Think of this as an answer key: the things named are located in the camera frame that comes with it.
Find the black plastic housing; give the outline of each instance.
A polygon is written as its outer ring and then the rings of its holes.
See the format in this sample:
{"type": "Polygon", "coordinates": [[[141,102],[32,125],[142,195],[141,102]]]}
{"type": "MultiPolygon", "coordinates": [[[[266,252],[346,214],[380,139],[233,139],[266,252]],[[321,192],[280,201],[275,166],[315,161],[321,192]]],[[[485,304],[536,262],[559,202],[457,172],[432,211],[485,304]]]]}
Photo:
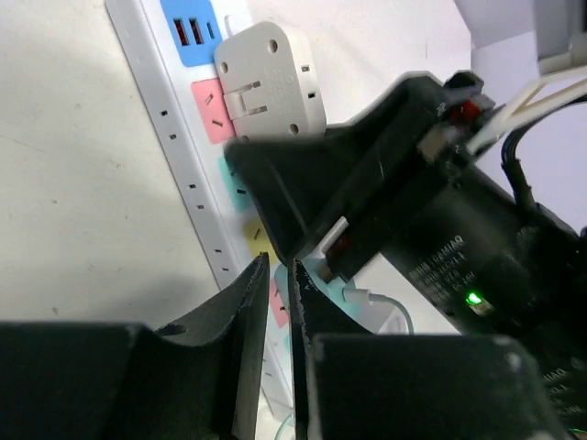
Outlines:
{"type": "Polygon", "coordinates": [[[470,72],[444,85],[407,78],[352,125],[297,142],[233,144],[227,160],[282,262],[346,217],[326,252],[329,276],[349,280],[382,252],[463,333],[519,338],[547,387],[564,369],[573,387],[549,395],[568,427],[587,430],[587,338],[569,308],[587,291],[577,282],[587,270],[580,239],[545,207],[520,209],[474,165],[489,146],[471,155],[467,142],[493,111],[481,92],[470,72]]]}

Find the yellow outlet panel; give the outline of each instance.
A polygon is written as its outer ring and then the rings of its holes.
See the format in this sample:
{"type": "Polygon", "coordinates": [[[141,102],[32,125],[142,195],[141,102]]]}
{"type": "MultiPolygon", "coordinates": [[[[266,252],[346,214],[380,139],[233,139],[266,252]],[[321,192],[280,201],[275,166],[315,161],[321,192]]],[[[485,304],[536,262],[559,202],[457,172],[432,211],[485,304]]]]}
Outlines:
{"type": "Polygon", "coordinates": [[[279,262],[260,217],[253,218],[245,223],[245,225],[242,226],[242,232],[245,235],[250,255],[252,255],[253,258],[257,257],[261,252],[267,252],[269,254],[270,264],[279,262]]]}

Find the electrical outlet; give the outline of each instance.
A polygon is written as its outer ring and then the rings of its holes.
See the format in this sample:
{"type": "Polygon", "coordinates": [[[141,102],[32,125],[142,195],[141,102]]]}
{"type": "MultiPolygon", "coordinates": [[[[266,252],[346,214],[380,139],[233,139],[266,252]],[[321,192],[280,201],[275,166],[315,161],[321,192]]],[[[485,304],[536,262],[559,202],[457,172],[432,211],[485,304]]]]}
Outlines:
{"type": "Polygon", "coordinates": [[[205,133],[213,144],[235,136],[235,128],[228,117],[219,80],[192,82],[195,104],[204,122],[205,133]]]}
{"type": "Polygon", "coordinates": [[[269,304],[271,305],[271,310],[273,311],[273,316],[275,317],[275,322],[279,328],[282,328],[284,325],[289,323],[290,318],[287,315],[287,310],[285,310],[285,306],[283,305],[282,296],[277,289],[277,284],[275,280],[271,280],[269,283],[269,304]]]}
{"type": "Polygon", "coordinates": [[[210,1],[161,0],[161,7],[183,65],[213,63],[222,35],[210,1]]]}
{"type": "Polygon", "coordinates": [[[257,257],[261,252],[267,252],[270,264],[279,262],[260,217],[253,218],[245,223],[242,227],[242,232],[245,235],[252,257],[257,257]]]}
{"type": "Polygon", "coordinates": [[[244,183],[240,181],[238,175],[228,167],[227,160],[224,156],[218,160],[218,168],[220,169],[222,180],[227,187],[230,200],[232,201],[235,210],[238,213],[246,211],[253,205],[253,199],[250,198],[250,194],[245,188],[244,183]]]}

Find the charging cable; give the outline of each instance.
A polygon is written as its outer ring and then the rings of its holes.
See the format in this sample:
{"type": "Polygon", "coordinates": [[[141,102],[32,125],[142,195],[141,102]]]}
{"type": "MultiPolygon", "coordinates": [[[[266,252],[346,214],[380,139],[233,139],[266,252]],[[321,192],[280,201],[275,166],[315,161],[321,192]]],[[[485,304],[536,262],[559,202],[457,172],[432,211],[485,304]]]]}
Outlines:
{"type": "Polygon", "coordinates": [[[371,293],[369,289],[355,289],[351,287],[345,287],[342,290],[342,296],[347,303],[389,303],[393,304],[395,307],[399,309],[399,311],[404,316],[405,322],[407,324],[407,331],[408,334],[414,334],[414,323],[412,322],[412,317],[410,313],[407,311],[405,306],[401,304],[399,301],[395,300],[394,298],[390,298],[389,296],[379,295],[377,293],[371,293]]]}
{"type": "Polygon", "coordinates": [[[285,417],[285,420],[283,420],[282,424],[280,425],[279,429],[277,430],[277,433],[275,434],[274,440],[281,440],[283,433],[285,432],[285,428],[287,427],[288,424],[290,424],[290,422],[293,419],[294,419],[293,412],[290,415],[288,415],[287,417],[285,417]]]}

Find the black cable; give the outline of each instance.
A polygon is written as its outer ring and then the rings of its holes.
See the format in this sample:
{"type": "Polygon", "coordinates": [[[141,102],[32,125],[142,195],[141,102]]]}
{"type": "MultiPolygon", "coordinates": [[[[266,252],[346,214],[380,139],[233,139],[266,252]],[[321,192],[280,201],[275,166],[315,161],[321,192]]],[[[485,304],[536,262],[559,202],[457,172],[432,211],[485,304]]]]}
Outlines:
{"type": "Polygon", "coordinates": [[[508,160],[515,160],[515,150],[517,149],[517,144],[520,142],[520,139],[524,137],[526,132],[535,126],[538,122],[540,122],[545,117],[552,115],[553,113],[558,112],[559,110],[569,107],[575,104],[581,104],[587,102],[587,94],[578,97],[577,99],[562,105],[561,107],[555,108],[550,112],[546,113],[545,115],[535,119],[532,122],[528,122],[526,125],[517,128],[516,130],[512,131],[508,137],[505,139],[504,144],[502,145],[502,163],[506,163],[508,160]]]}
{"type": "Polygon", "coordinates": [[[512,190],[514,191],[515,202],[525,213],[531,213],[536,208],[536,202],[534,200],[534,195],[532,195],[532,188],[528,185],[526,175],[522,170],[522,164],[515,156],[517,145],[527,133],[527,131],[545,117],[558,112],[562,108],[585,102],[587,102],[587,94],[580,96],[579,98],[570,101],[561,107],[555,108],[538,119],[535,119],[534,121],[528,122],[524,126],[517,128],[516,130],[512,131],[505,139],[504,144],[502,145],[502,169],[504,170],[505,177],[507,177],[507,180],[512,186],[512,190]]]}

